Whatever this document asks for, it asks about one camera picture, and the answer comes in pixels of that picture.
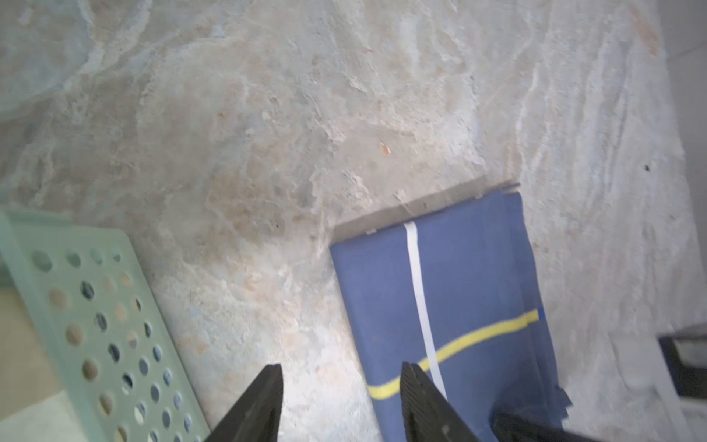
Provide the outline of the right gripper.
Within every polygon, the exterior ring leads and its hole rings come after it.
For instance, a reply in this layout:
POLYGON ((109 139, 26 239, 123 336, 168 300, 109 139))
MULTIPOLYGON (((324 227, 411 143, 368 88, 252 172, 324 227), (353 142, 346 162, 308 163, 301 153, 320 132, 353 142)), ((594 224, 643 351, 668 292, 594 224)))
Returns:
MULTIPOLYGON (((659 335, 657 341, 681 404, 688 410, 705 412, 706 323, 659 335)), ((598 442, 506 413, 493 415, 492 430, 501 442, 598 442)))

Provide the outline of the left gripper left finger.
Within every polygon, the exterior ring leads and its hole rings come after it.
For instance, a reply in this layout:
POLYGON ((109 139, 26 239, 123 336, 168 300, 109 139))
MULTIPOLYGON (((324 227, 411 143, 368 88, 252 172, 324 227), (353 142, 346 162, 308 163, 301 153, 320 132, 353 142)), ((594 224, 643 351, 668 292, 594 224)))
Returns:
POLYGON ((266 365, 205 441, 276 442, 283 398, 282 365, 266 365))

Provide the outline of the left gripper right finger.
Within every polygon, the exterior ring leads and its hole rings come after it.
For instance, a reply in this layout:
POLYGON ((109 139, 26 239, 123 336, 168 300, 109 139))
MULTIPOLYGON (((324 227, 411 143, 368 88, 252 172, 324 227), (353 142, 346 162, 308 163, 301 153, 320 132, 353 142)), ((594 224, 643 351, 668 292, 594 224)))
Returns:
POLYGON ((417 364, 402 363, 400 394, 408 442, 479 442, 417 364))

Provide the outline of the blue pillowcase with stripes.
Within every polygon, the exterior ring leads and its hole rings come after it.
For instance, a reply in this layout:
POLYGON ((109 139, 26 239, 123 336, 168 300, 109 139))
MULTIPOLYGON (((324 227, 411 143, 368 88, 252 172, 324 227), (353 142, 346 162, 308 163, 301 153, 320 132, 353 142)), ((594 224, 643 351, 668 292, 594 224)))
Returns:
POLYGON ((519 193, 492 193, 334 244, 331 257, 384 440, 405 438, 401 368, 437 381, 482 441, 495 411, 559 427, 559 381, 519 193))

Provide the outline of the green plastic basket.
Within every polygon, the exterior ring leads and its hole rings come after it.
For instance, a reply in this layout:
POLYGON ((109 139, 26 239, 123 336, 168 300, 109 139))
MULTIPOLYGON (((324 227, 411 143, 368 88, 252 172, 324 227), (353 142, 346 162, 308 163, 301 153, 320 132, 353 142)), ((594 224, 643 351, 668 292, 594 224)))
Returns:
POLYGON ((89 440, 208 438, 125 233, 4 209, 1 257, 89 440))

